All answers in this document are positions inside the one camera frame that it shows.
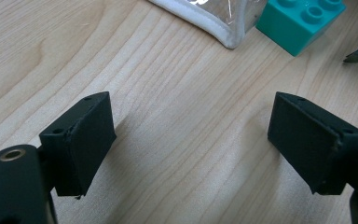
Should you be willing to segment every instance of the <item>tabletop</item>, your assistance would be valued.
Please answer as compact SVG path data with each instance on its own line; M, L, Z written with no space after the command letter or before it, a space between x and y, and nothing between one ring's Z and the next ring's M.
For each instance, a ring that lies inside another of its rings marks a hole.
M0 149L109 91L117 140L60 223L351 223L351 187L310 188L268 141L276 91L358 127L358 1L293 57L255 28L234 50L145 0L0 1Z

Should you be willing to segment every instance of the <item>teal block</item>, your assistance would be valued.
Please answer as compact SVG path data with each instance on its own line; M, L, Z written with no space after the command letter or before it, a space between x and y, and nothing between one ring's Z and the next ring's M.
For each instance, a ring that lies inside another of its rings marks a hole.
M297 56L345 8L341 0L268 0L256 28Z

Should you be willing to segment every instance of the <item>clear plastic pouch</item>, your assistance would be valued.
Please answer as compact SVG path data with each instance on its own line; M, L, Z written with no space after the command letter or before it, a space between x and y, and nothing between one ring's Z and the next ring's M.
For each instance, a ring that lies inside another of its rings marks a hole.
M255 25L267 0L149 0L234 49Z

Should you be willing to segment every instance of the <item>light wood surface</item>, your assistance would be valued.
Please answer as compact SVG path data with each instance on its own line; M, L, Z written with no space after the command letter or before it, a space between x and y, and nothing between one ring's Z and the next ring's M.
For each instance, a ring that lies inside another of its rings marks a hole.
M267 140L274 94L358 127L358 1L298 57L251 29L234 50L145 0L0 1L0 149L110 91L117 140L60 223L351 223Z

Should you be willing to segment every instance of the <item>teal toy block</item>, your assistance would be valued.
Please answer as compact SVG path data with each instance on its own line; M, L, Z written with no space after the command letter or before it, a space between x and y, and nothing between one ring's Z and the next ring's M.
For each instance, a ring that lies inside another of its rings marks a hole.
M341 0L268 0L256 28L297 56L345 8Z

